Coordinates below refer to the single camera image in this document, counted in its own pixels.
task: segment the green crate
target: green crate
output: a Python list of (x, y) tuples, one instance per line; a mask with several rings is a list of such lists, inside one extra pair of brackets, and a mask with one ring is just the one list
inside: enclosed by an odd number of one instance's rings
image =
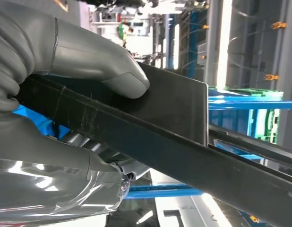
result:
[(281, 97), (284, 96), (283, 91), (274, 91), (266, 89), (253, 89), (253, 88), (241, 88), (241, 89), (229, 89), (229, 91), (240, 93), (249, 96), (269, 96), (269, 97)]
[[(253, 89), (253, 88), (243, 88), (243, 89), (229, 89), (229, 91), (236, 92), (242, 95), (249, 96), (265, 96), (265, 97), (275, 97), (281, 98), (284, 96), (282, 91), (274, 91), (266, 89)], [(276, 144), (278, 140), (278, 130), (280, 117), (280, 110), (258, 110), (255, 136), (257, 139), (267, 141), (269, 143)]]
[(258, 110), (255, 138), (276, 144), (280, 110)]

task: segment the cable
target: cable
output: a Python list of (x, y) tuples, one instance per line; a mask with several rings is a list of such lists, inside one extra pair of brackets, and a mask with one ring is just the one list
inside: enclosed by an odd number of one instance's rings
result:
[[(251, 36), (251, 35), (255, 35), (255, 34), (258, 34), (258, 33), (263, 33), (263, 32), (271, 32), (271, 31), (275, 31), (275, 30), (272, 30), (272, 29), (268, 29), (268, 30), (264, 30), (264, 31), (256, 31), (256, 32), (251, 32), (251, 33), (249, 33), (247, 34), (247, 36)], [(236, 63), (235, 61), (232, 60), (232, 58), (229, 57), (230, 54), (232, 54), (230, 51), (230, 48), (231, 48), (231, 44), (233, 42), (233, 41), (235, 41), (235, 40), (238, 40), (238, 39), (240, 39), (240, 38), (243, 38), (244, 36), (237, 36), (237, 37), (235, 37), (235, 38), (232, 38), (229, 41), (229, 44), (228, 46), (228, 60), (231, 63), (231, 64), (233, 64), (233, 65), (235, 65), (235, 66), (238, 66), (238, 67), (241, 67), (241, 68), (244, 68), (244, 69), (247, 69), (247, 70), (255, 70), (254, 68), (250, 68), (250, 67), (247, 67), (247, 66), (242, 66), (239, 63)]]

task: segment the black steel beam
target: black steel beam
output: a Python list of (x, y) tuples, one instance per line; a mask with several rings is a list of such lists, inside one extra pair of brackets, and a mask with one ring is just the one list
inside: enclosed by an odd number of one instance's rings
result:
[(217, 139), (250, 154), (255, 154), (292, 168), (292, 150), (246, 136), (215, 125), (209, 125), (209, 141)]
[(21, 104), (278, 227), (292, 227), (292, 177), (208, 148), (42, 77)]

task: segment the black metal bar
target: black metal bar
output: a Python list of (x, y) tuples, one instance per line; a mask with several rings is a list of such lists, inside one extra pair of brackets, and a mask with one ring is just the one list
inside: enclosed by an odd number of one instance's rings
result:
[(146, 93), (138, 99), (118, 96), (102, 83), (92, 80), (51, 79), (146, 122), (200, 144), (207, 144), (208, 98), (205, 83), (144, 64), (140, 66), (151, 85)]
[(86, 137), (279, 227), (292, 227), (292, 177), (208, 148), (42, 77), (18, 99)]
[(213, 139), (219, 139), (248, 153), (259, 155), (292, 168), (292, 150), (271, 144), (255, 138), (210, 125), (209, 141), (213, 145)]

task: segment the person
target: person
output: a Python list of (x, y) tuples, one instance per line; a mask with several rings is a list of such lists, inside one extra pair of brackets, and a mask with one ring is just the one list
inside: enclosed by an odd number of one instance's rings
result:
[(134, 29), (128, 25), (121, 23), (119, 26), (118, 26), (118, 33), (119, 35), (119, 38), (123, 41), (123, 45), (126, 44), (127, 35), (133, 32)]

